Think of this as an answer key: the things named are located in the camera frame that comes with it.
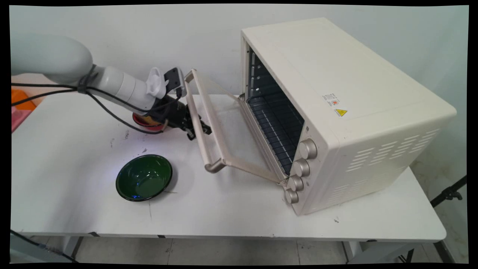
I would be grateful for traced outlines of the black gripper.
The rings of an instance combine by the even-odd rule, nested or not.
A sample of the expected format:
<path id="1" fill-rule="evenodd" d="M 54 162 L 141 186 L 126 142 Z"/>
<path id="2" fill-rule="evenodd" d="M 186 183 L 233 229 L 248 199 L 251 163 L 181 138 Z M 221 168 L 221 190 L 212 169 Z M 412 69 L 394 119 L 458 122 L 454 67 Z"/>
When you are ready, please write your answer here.
<path id="1" fill-rule="evenodd" d="M 190 141 L 196 139 L 196 132 L 193 128 L 189 107 L 185 103 L 177 101 L 170 95 L 165 95 L 162 99 L 156 99 L 151 108 L 150 116 L 154 121 L 165 123 L 168 120 L 168 126 L 171 128 L 179 128 L 186 130 L 187 137 Z M 202 121 L 199 115 L 202 132 L 210 135 L 212 130 L 210 126 Z"/>

